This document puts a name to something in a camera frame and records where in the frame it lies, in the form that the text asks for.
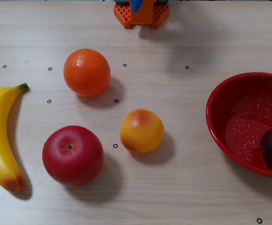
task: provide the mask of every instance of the banana stem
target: banana stem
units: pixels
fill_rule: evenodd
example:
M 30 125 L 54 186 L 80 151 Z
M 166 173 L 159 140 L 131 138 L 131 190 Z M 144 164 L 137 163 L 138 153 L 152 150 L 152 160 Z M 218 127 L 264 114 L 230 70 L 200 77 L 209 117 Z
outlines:
M 19 88 L 19 89 L 22 89 L 22 90 L 30 90 L 27 83 L 22 83 L 21 85 L 18 85 L 15 88 Z

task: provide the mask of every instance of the bowl rim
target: bowl rim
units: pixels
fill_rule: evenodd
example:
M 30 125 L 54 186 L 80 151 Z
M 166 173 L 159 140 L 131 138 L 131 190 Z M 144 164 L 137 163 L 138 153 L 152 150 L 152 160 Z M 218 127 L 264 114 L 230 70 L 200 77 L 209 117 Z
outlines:
M 213 137 L 214 141 L 216 142 L 216 144 L 220 147 L 220 149 L 227 155 L 229 156 L 234 162 L 238 163 L 239 165 L 241 165 L 242 167 L 251 170 L 253 172 L 259 173 L 261 175 L 265 175 L 268 177 L 272 177 L 272 171 L 266 171 L 260 168 L 257 168 L 255 166 L 252 166 L 242 160 L 240 160 L 236 155 L 234 155 L 234 153 L 232 153 L 224 144 L 223 142 L 220 140 L 220 138 L 218 137 L 217 133 L 214 130 L 214 127 L 212 125 L 212 121 L 211 121 L 211 105 L 212 102 L 215 98 L 215 96 L 218 94 L 218 92 L 220 91 L 220 89 L 222 89 L 225 85 L 229 84 L 232 81 L 235 81 L 237 79 L 242 79 L 243 77 L 250 77 L 250 76 L 267 76 L 272 78 L 272 74 L 269 73 L 263 73 L 263 72 L 249 72 L 249 73 L 243 73 L 243 74 L 238 74 L 238 75 L 234 75 L 232 77 L 229 77 L 227 79 L 225 79 L 224 81 L 222 81 L 211 93 L 211 95 L 209 96 L 208 102 L 207 102 L 207 106 L 206 106 L 206 120 L 207 120 L 207 126 L 208 129 L 211 133 L 211 136 Z

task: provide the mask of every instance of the table surface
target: table surface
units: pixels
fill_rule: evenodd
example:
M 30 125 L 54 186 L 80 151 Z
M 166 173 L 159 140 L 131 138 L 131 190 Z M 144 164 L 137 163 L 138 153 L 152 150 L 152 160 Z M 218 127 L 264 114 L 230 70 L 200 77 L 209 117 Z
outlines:
M 0 187 L 0 224 L 272 225 L 272 178 L 227 159 L 205 122 L 221 81 L 272 73 L 272 2 L 172 3 L 158 30 L 124 29 L 113 4 L 0 2 L 0 87 L 31 88 L 8 124 L 28 185 L 18 195 Z M 80 48 L 102 53 L 112 70 L 96 99 L 78 98 L 63 79 L 65 59 Z M 119 139 L 136 108 L 156 112 L 166 130 L 143 157 Z M 90 129 L 105 150 L 102 172 L 84 187 L 63 187 L 42 164 L 44 142 L 66 125 Z

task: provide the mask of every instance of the orange plastic object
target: orange plastic object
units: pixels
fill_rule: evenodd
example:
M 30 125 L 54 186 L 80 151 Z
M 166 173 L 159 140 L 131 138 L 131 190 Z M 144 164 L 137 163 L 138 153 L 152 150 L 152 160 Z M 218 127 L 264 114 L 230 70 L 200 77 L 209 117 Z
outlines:
M 103 93 L 111 77 L 105 57 L 92 49 L 79 49 L 71 53 L 65 61 L 63 74 L 67 86 L 84 97 Z
M 124 28 L 132 24 L 150 24 L 158 28 L 169 16 L 169 5 L 154 6 L 156 0 L 144 0 L 138 13 L 133 12 L 131 6 L 114 6 L 114 15 Z

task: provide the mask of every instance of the red apple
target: red apple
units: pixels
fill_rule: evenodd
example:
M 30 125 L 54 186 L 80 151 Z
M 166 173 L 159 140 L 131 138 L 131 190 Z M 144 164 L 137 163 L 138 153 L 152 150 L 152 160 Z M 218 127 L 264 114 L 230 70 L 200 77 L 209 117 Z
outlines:
M 93 180 L 102 168 L 101 142 L 80 126 L 55 131 L 44 144 L 42 161 L 48 174 L 66 186 L 80 186 Z

